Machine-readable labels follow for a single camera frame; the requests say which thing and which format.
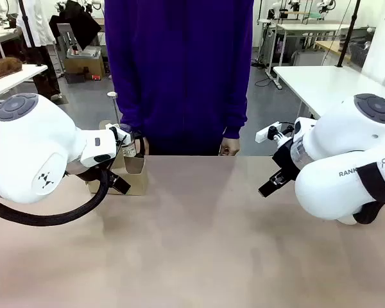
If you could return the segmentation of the person's left hand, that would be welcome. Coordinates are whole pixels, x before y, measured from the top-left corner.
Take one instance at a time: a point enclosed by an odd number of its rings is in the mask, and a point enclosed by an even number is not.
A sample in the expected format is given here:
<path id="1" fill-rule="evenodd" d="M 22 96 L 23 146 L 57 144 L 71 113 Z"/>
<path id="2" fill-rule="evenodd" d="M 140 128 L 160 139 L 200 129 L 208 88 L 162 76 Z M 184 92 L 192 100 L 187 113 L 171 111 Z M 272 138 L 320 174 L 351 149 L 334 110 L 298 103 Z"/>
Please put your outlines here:
<path id="1" fill-rule="evenodd" d="M 239 152 L 240 148 L 241 147 L 240 147 L 239 139 L 231 139 L 231 138 L 224 137 L 221 142 L 219 155 L 235 156 Z"/>

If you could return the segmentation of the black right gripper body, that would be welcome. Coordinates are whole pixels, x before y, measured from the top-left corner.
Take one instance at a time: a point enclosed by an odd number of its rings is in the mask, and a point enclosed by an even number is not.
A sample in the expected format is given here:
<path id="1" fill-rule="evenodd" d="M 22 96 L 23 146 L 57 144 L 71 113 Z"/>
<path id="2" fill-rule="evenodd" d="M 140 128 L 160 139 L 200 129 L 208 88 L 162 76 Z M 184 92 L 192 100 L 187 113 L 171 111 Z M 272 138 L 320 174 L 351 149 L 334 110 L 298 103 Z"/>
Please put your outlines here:
<path id="1" fill-rule="evenodd" d="M 292 140 L 286 141 L 278 148 L 278 150 L 272 156 L 272 159 L 280 169 L 283 169 L 288 173 L 288 175 L 291 177 L 291 180 L 296 180 L 300 169 L 296 167 L 293 159 L 291 158 L 292 145 Z"/>

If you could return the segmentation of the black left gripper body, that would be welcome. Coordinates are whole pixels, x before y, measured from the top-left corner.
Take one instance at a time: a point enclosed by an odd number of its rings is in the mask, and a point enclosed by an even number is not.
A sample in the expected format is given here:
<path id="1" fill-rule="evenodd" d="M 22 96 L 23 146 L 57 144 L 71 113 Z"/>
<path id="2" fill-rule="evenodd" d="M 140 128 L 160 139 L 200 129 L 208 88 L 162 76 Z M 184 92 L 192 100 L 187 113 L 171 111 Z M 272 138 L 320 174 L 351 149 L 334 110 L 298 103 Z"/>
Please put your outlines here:
<path id="1" fill-rule="evenodd" d="M 117 175 L 110 170 L 113 160 L 109 159 L 92 167 L 85 167 L 78 159 L 67 164 L 65 174 L 76 175 L 85 182 L 98 181 L 104 186 L 113 186 Z"/>

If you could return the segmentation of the person's right hand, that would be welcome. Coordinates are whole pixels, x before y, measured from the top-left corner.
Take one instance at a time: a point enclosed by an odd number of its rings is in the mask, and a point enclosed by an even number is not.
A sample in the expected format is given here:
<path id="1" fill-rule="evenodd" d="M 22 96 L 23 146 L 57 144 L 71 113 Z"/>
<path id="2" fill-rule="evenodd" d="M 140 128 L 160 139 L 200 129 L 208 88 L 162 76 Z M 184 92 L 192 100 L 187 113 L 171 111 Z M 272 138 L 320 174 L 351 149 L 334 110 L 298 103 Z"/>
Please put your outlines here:
<path id="1" fill-rule="evenodd" d="M 128 145 L 128 156 L 144 158 L 148 154 L 148 142 L 140 132 L 131 132 L 131 143 Z"/>

